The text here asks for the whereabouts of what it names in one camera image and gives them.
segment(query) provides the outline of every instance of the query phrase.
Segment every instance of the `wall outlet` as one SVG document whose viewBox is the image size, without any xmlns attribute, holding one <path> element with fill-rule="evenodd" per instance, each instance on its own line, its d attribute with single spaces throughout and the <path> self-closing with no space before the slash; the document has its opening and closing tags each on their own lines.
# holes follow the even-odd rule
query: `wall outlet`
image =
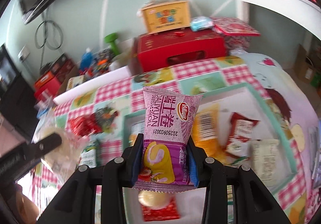
<svg viewBox="0 0 321 224">
<path fill-rule="evenodd" d="M 29 54 L 30 54 L 29 49 L 27 48 L 27 46 L 24 46 L 20 51 L 20 53 L 18 53 L 19 61 L 24 62 L 24 60 L 26 60 Z"/>
</svg>

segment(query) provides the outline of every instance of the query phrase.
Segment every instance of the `green dumbbell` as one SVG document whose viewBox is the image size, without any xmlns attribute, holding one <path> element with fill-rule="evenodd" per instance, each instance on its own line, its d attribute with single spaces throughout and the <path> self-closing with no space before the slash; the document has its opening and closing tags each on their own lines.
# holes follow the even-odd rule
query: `green dumbbell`
<svg viewBox="0 0 321 224">
<path fill-rule="evenodd" d="M 105 37 L 105 43 L 110 43 L 110 47 L 111 47 L 111 50 L 113 51 L 114 55 L 119 55 L 120 52 L 118 50 L 118 47 L 115 43 L 115 40 L 118 38 L 118 34 L 117 33 L 112 33 L 110 35 L 107 35 Z"/>
</svg>

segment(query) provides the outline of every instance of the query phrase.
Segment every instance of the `white shelf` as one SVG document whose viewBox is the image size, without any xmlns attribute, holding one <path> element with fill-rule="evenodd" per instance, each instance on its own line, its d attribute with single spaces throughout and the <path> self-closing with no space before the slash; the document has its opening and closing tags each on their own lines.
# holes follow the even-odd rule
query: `white shelf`
<svg viewBox="0 0 321 224">
<path fill-rule="evenodd" d="M 237 0 L 238 18 L 247 20 L 248 4 L 277 12 L 306 28 L 321 40 L 321 9 L 309 0 Z"/>
</svg>

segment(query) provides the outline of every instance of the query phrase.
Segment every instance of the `swiss roll package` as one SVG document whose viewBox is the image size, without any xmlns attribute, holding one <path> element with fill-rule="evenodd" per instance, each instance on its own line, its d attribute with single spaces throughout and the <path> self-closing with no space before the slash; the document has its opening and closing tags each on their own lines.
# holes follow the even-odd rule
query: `swiss roll package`
<svg viewBox="0 0 321 224">
<path fill-rule="evenodd" d="M 186 145 L 203 96 L 156 87 L 144 87 L 143 93 L 146 106 L 143 168 L 137 188 L 161 191 L 157 187 L 162 184 L 193 185 L 187 168 Z"/>
</svg>

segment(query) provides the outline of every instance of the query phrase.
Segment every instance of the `light green wall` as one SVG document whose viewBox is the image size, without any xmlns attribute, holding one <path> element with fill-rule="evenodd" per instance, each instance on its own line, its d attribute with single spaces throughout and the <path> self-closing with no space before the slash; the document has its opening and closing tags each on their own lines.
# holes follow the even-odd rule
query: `light green wall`
<svg viewBox="0 0 321 224">
<path fill-rule="evenodd" d="M 283 69 L 292 68 L 306 29 L 283 15 L 257 5 L 250 5 L 249 23 L 261 36 L 252 39 L 248 51 L 272 57 Z"/>
<path fill-rule="evenodd" d="M 87 47 L 94 51 L 100 48 L 101 15 L 104 0 L 56 0 L 49 8 L 49 17 L 59 24 L 64 33 L 62 50 L 75 62 L 80 61 L 81 55 Z M 149 0 L 108 0 L 106 19 L 103 21 L 105 36 L 112 32 L 119 33 L 120 41 L 136 37 L 146 32 L 142 20 L 136 16 L 137 10 Z M 212 15 L 227 0 L 192 0 L 196 8 L 190 5 L 191 15 L 197 16 L 197 9 L 202 15 Z M 8 40 L 7 27 L 12 10 Z M 232 0 L 217 16 L 236 16 L 235 1 Z M 34 34 L 41 18 L 37 17 L 30 24 L 24 25 L 18 0 L 12 0 L 0 19 L 0 43 L 6 42 L 7 48 L 25 78 L 32 83 L 17 55 L 24 45 L 31 54 L 26 62 L 31 67 L 34 76 L 38 75 L 41 50 L 36 49 Z M 46 49 L 44 63 L 53 61 L 59 56 L 58 51 Z"/>
</svg>

